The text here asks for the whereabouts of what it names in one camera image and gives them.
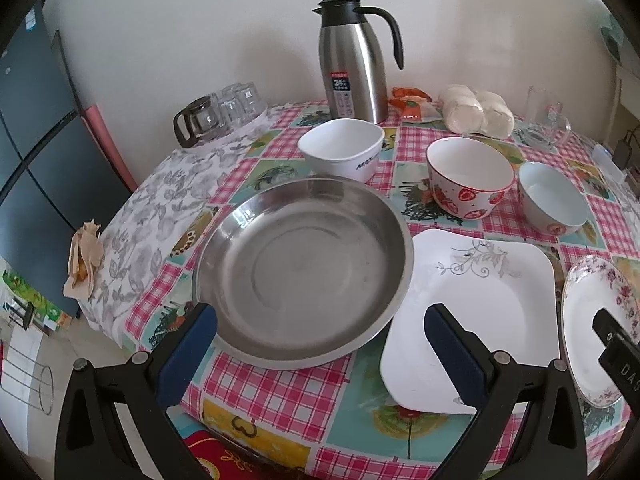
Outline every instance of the dark gray refrigerator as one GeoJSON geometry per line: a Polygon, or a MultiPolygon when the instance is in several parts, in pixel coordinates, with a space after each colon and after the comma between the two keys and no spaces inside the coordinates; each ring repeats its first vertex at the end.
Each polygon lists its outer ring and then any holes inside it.
{"type": "Polygon", "coordinates": [[[92,219],[106,227],[130,195],[79,111],[38,2],[0,57],[0,256],[72,316],[71,237],[92,219]]]}

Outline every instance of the plastic bag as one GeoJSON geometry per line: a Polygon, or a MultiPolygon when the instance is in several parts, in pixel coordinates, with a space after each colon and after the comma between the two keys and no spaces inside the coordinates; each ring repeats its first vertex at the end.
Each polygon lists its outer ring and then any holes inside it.
{"type": "Polygon", "coordinates": [[[418,88],[394,86],[389,104],[400,108],[400,119],[405,123],[432,123],[442,119],[442,115],[431,104],[431,97],[418,88]]]}

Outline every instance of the pink checkered tablecloth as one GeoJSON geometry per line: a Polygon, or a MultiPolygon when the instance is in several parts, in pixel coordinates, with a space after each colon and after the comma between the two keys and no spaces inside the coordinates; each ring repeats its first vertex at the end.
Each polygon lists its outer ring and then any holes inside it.
{"type": "MultiPolygon", "coordinates": [[[[204,235],[257,189],[309,175],[310,168],[296,143],[311,127],[328,118],[321,102],[285,108],[272,129],[254,142],[206,210],[194,220],[186,233],[187,243],[179,250],[176,246],[133,307],[125,323],[126,348],[152,350],[158,338],[188,314],[191,273],[204,235]]],[[[418,184],[409,182],[409,176],[426,178],[428,145],[453,135],[442,124],[433,126],[402,125],[394,108],[382,123],[385,143],[376,174],[368,184],[387,195],[400,210],[409,200],[403,190],[418,184]]],[[[586,254],[599,254],[617,263],[624,260],[640,272],[638,240],[634,240],[620,204],[578,137],[571,137],[554,153],[539,152],[517,139],[501,142],[476,138],[498,149],[514,167],[532,160],[562,171],[586,196],[588,224],[576,234],[561,238],[540,234],[527,224],[513,187],[482,220],[453,221],[442,210],[434,210],[433,204],[424,204],[431,208],[429,215],[406,216],[412,235],[441,228],[471,237],[535,243],[550,259],[556,259],[552,263],[560,273],[567,272],[586,254]]],[[[413,413],[397,406],[378,371],[384,339],[385,333],[343,358],[294,371],[257,368],[212,347],[182,405],[242,446],[318,478],[428,478],[460,437],[469,417],[413,413]]],[[[585,408],[583,417],[591,470],[620,437],[629,410],[619,402],[608,410],[585,408]]],[[[520,416],[511,417],[487,470],[502,465],[520,421],[520,416]]]]}

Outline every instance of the glass cup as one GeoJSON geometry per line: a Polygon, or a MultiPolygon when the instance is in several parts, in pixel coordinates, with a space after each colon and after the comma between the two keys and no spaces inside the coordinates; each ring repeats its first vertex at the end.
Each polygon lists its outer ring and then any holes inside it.
{"type": "Polygon", "coordinates": [[[252,118],[260,115],[267,107],[267,104],[260,99],[260,95],[253,83],[239,86],[236,89],[236,97],[240,99],[244,110],[251,115],[252,118]]]}
{"type": "Polygon", "coordinates": [[[562,103],[555,95],[530,86],[524,123],[518,131],[523,142],[544,152],[565,142],[571,134],[571,125],[561,112],[562,103]]]}
{"type": "Polygon", "coordinates": [[[241,126],[249,119],[240,99],[237,97],[223,98],[223,100],[220,101],[220,109],[222,110],[222,116],[225,118],[226,123],[233,128],[241,126]]]}
{"type": "Polygon", "coordinates": [[[220,92],[220,95],[222,95],[223,98],[233,97],[236,94],[236,91],[240,87],[241,87],[240,83],[233,83],[232,85],[225,86],[220,92]]]}
{"type": "Polygon", "coordinates": [[[216,94],[196,99],[174,117],[174,133],[184,148],[191,148],[201,141],[223,137],[228,131],[228,124],[222,116],[216,94]],[[180,126],[180,117],[184,121],[184,127],[180,126]]]}

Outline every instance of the blue gripper pad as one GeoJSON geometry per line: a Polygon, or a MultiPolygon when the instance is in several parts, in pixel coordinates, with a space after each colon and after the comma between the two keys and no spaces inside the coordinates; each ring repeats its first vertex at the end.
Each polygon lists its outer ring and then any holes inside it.
{"type": "Polygon", "coordinates": [[[484,372],[434,305],[424,314],[424,335],[462,402],[476,410],[482,409],[487,401],[484,372]]]}
{"type": "Polygon", "coordinates": [[[163,410],[180,402],[217,329],[216,311],[207,305],[158,373],[156,402],[163,410]]]}

